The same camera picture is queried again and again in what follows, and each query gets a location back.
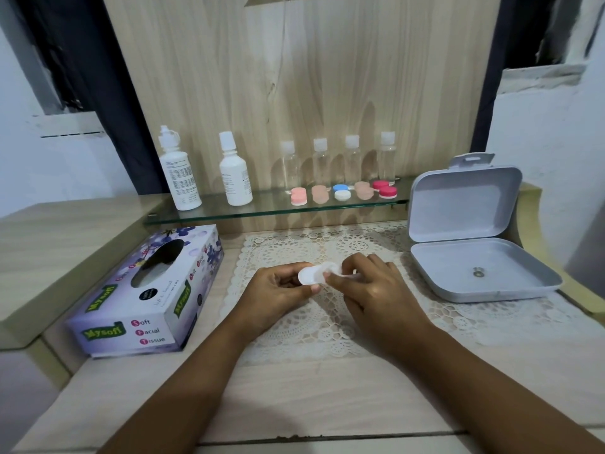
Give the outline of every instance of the person's right hand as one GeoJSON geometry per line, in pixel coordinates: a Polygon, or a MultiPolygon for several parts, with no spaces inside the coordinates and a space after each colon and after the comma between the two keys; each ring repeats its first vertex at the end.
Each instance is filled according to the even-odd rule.
{"type": "Polygon", "coordinates": [[[354,270],[363,274],[363,282],[327,272],[324,278],[344,295],[359,328],[384,351],[406,361],[431,334],[433,323],[394,263],[385,263],[377,255],[355,253],[343,261],[343,274],[354,270]]]}

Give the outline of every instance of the yellow curved trim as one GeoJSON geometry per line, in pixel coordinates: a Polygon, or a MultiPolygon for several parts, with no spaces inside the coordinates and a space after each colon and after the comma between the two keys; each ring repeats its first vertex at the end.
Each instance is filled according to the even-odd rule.
{"type": "Polygon", "coordinates": [[[559,291],[586,314],[605,325],[605,300],[576,281],[550,255],[540,227],[539,209],[542,190],[523,183],[519,191],[515,213],[506,236],[544,264],[553,268],[563,278],[559,291]]]}

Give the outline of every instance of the green logo banner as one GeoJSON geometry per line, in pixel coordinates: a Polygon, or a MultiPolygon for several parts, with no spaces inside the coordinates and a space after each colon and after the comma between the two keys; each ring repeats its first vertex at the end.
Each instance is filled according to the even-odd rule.
{"type": "Polygon", "coordinates": [[[183,312],[183,308],[185,304],[187,304],[187,300],[189,299],[189,295],[191,295],[191,285],[189,285],[189,281],[185,280],[185,289],[181,296],[178,297],[177,305],[174,306],[174,313],[178,318],[181,317],[181,312],[183,312]]]}
{"type": "Polygon", "coordinates": [[[101,289],[101,294],[99,296],[97,296],[95,299],[93,299],[93,302],[90,303],[90,306],[88,306],[86,308],[86,311],[84,311],[84,312],[98,311],[99,308],[101,307],[101,305],[105,302],[105,300],[107,298],[110,297],[110,295],[115,291],[116,288],[117,288],[117,283],[114,283],[111,285],[105,285],[101,289]]]}
{"type": "Polygon", "coordinates": [[[99,326],[83,330],[82,334],[88,341],[94,341],[95,339],[115,338],[125,335],[126,329],[124,328],[124,323],[115,322],[113,326],[99,326]]]}

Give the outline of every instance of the hand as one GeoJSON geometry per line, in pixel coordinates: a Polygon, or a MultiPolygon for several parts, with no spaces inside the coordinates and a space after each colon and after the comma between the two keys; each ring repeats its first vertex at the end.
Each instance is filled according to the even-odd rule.
{"type": "Polygon", "coordinates": [[[343,274],[354,270],[363,282],[325,273],[326,282],[344,294],[361,331],[384,351],[406,361],[434,328],[394,263],[355,253],[343,261],[343,274]]]}
{"type": "Polygon", "coordinates": [[[300,262],[256,271],[225,322],[246,344],[255,340],[284,314],[320,292],[319,285],[301,285],[298,281],[298,273],[307,266],[313,264],[300,262]]]}

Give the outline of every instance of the window sill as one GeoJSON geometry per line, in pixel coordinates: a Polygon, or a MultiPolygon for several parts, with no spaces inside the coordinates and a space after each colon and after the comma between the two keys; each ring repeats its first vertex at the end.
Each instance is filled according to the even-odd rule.
{"type": "Polygon", "coordinates": [[[559,86],[577,86],[586,65],[561,63],[543,67],[509,68],[502,72],[498,95],[530,89],[554,89],[559,86]]]}
{"type": "Polygon", "coordinates": [[[61,137],[104,132],[94,111],[32,116],[33,124],[40,137],[61,137]]]}

